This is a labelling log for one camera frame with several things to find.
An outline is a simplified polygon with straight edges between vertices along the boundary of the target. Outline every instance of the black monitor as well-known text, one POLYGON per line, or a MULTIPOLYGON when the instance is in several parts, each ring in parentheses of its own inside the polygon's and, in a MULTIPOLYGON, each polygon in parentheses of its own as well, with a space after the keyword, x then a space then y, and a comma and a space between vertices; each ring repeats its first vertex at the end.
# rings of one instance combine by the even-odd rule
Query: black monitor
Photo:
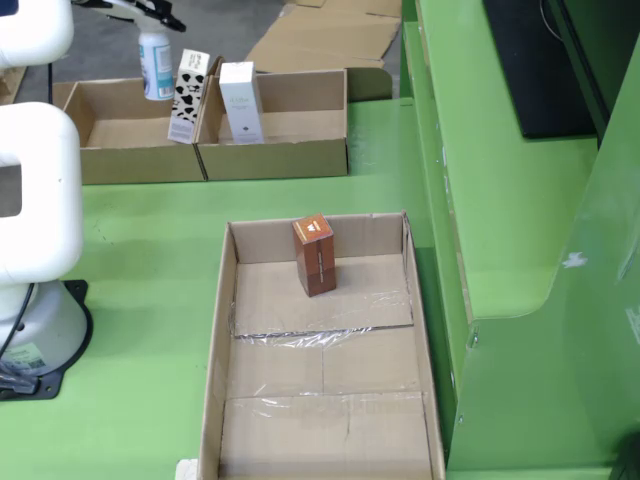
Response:
POLYGON ((604 136, 640 0, 484 0, 522 134, 604 136))
POLYGON ((602 138, 640 34, 640 0, 549 0, 602 138))

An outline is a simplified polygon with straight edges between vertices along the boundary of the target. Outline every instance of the black mounting plate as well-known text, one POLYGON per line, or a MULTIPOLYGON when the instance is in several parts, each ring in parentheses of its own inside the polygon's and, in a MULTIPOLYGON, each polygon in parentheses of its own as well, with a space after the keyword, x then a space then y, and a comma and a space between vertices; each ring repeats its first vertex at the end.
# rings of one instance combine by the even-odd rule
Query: black mounting plate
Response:
POLYGON ((0 402, 17 400, 50 400, 52 398, 56 398, 58 393, 60 393, 60 387, 62 386, 62 379, 64 378, 65 372, 74 363, 76 363, 89 346, 91 336, 93 335, 93 318, 91 317, 91 312, 89 312, 89 309, 84 304, 84 300, 87 297, 87 291, 89 290, 89 284, 84 280, 68 280, 62 283, 76 302, 78 302, 78 305, 80 305, 85 317, 87 318, 87 333, 80 345, 80 348, 75 355, 60 368, 38 377, 38 389, 33 395, 16 393, 13 390, 0 389, 0 402))

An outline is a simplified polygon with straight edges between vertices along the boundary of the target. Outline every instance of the cow print carton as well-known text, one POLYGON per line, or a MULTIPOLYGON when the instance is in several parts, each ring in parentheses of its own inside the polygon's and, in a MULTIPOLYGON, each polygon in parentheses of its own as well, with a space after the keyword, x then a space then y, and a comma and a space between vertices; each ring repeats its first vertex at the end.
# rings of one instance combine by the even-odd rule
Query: cow print carton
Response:
POLYGON ((208 68, 208 54, 184 50, 171 109, 169 140, 179 143, 193 142, 208 68))

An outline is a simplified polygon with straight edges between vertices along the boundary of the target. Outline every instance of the white product box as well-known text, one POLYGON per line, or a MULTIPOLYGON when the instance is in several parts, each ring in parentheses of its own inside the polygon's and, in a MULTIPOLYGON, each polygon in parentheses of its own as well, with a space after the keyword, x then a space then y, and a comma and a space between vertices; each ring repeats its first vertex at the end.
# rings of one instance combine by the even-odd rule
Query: white product box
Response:
POLYGON ((193 143, 209 69, 209 54, 185 49, 171 109, 169 140, 193 143))
POLYGON ((262 101, 253 62, 223 63, 220 91, 236 144, 264 143, 262 101))

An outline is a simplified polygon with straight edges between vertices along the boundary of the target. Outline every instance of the open cardboard box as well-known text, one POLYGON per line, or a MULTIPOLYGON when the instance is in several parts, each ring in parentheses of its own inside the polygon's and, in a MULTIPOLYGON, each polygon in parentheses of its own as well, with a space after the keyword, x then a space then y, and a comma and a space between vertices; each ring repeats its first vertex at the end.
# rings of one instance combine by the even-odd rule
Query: open cardboard box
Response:
POLYGON ((197 150, 210 180, 348 174, 345 70, 258 75, 265 143, 235 145, 220 93, 209 77, 197 150))
POLYGON ((201 480, 444 478, 406 216, 328 221, 338 288, 313 298, 290 220, 227 227, 201 480))
MULTIPOLYGON (((68 84, 56 85, 59 102, 68 84)), ((167 139, 172 102, 144 97, 142 79, 76 82, 64 111, 80 134, 86 184, 203 181, 193 145, 167 139)))
POLYGON ((83 183, 347 175, 347 100, 391 98, 391 77, 376 68, 259 75, 267 143, 232 145, 221 61, 207 80, 199 145, 167 139, 172 103, 147 101, 142 79, 56 84, 54 103, 80 133, 83 183))

